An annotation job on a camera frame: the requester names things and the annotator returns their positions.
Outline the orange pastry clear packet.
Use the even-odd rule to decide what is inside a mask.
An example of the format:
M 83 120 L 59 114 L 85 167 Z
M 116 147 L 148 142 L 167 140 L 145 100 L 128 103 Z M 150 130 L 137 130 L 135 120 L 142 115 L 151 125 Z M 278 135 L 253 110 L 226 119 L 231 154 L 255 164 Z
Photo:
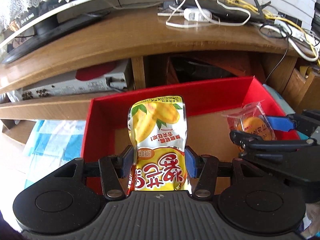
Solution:
M 239 109 L 224 111 L 222 116 L 227 119 L 229 129 L 258 135 L 264 141 L 276 140 L 261 103 L 262 101 L 252 102 Z

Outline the yellow mango snack pouch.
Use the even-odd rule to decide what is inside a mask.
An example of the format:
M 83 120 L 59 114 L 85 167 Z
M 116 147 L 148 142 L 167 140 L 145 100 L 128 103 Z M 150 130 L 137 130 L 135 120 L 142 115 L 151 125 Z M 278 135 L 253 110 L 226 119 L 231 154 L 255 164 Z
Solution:
M 127 122 L 133 164 L 127 193 L 188 191 L 187 120 L 181 96 L 163 96 L 132 105 Z

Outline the brown cardboard box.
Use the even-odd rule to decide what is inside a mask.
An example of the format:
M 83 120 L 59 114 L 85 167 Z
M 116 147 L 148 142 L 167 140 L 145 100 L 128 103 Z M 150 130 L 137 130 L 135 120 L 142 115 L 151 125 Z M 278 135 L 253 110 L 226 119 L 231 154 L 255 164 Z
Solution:
M 304 78 L 294 68 L 281 96 L 297 113 L 304 109 L 319 110 L 319 89 L 319 74 L 311 72 L 308 78 Z

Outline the red cardboard box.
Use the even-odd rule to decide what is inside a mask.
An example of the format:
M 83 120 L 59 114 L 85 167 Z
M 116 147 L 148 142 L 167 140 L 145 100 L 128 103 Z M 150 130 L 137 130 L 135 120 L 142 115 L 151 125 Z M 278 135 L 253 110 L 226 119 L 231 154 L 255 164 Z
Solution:
M 259 102 L 268 116 L 284 112 L 253 77 L 191 82 L 136 90 L 91 102 L 82 157 L 99 161 L 133 146 L 126 194 L 191 191 L 186 148 L 208 154 L 211 162 L 231 161 L 239 148 L 231 142 L 223 110 Z

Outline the blue white checkered tablecloth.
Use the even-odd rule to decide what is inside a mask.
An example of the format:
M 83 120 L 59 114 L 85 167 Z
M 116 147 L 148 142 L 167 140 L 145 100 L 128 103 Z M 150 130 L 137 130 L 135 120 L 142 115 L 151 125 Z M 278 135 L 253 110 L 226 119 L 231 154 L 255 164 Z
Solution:
M 285 116 L 293 109 L 273 88 L 253 77 L 170 85 L 103 96 L 90 102 L 86 120 L 39 120 L 25 145 L 24 184 L 30 186 L 60 166 L 82 157 L 88 163 L 121 154 L 131 144 L 130 107 L 144 99 L 180 95 L 187 115 L 187 145 L 198 155 L 230 162 L 239 154 L 230 140 L 224 111 L 262 101 L 266 115 Z

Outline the silver media player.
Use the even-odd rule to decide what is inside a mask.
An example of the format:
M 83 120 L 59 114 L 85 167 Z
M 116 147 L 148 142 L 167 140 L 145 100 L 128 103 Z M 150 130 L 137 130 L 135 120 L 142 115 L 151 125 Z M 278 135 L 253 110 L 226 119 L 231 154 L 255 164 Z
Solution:
M 107 62 L 50 77 L 18 90 L 19 100 L 106 91 L 122 92 L 130 86 L 131 60 Z

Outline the white power strip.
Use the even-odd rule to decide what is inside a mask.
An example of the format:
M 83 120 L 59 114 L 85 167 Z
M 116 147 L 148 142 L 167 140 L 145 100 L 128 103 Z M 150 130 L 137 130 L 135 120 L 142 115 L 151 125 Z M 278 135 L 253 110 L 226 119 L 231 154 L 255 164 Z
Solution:
M 312 44 L 317 50 L 319 50 L 319 36 L 312 30 L 306 29 L 298 29 L 293 25 L 282 21 L 282 20 L 274 20 L 276 25 L 281 25 L 291 36 L 302 43 L 310 43 Z

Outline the wooden TV stand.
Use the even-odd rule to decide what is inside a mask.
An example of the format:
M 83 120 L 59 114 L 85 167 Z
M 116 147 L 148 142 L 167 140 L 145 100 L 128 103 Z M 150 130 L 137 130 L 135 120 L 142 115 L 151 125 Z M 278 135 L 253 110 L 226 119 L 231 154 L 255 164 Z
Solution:
M 1 91 L 31 85 L 73 70 L 128 59 L 134 87 L 130 92 L 99 92 L 5 103 L 1 118 L 10 120 L 87 120 L 83 147 L 122 149 L 130 143 L 127 114 L 133 103 L 161 95 L 180 95 L 187 116 L 238 108 L 247 99 L 253 77 L 234 77 L 163 86 L 164 60 L 174 54 L 213 56 L 242 63 L 258 60 L 270 83 L 284 90 L 299 58 L 283 40 L 263 36 L 256 27 L 212 25 L 178 29 L 165 25 L 155 8 L 113 12 L 104 20 L 1 66 Z

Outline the black wifi router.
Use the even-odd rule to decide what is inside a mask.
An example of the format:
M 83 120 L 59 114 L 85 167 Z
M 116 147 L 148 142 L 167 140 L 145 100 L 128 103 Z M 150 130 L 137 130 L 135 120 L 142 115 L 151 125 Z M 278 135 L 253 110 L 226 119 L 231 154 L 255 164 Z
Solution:
M 170 25 L 170 20 L 174 16 L 184 17 L 183 11 L 186 8 L 198 8 L 200 11 L 206 9 L 212 13 L 212 19 L 208 19 L 209 22 L 193 23 L 224 26 L 242 26 L 249 22 L 265 23 L 267 17 L 263 12 L 263 7 L 259 4 L 258 0 L 253 1 L 254 4 L 252 5 L 241 0 L 175 0 L 176 7 L 172 7 L 167 25 Z

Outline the white power adapter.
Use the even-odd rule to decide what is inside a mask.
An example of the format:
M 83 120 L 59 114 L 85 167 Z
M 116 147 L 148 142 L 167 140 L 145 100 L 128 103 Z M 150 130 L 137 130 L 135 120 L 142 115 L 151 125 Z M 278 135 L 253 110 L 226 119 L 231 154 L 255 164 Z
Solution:
M 198 8 L 186 8 L 183 11 L 183 16 L 190 22 L 209 22 L 212 19 L 212 13 L 206 9 L 200 11 Z

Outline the television with black base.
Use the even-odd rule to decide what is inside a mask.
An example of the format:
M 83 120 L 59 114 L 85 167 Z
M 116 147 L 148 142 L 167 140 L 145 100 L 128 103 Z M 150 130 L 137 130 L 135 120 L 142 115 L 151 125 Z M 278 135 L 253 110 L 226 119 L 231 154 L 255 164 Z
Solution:
M 77 29 L 103 18 L 107 11 L 95 10 L 58 20 L 59 13 L 93 0 L 48 0 L 31 7 L 1 31 L 1 63 L 9 64 Z

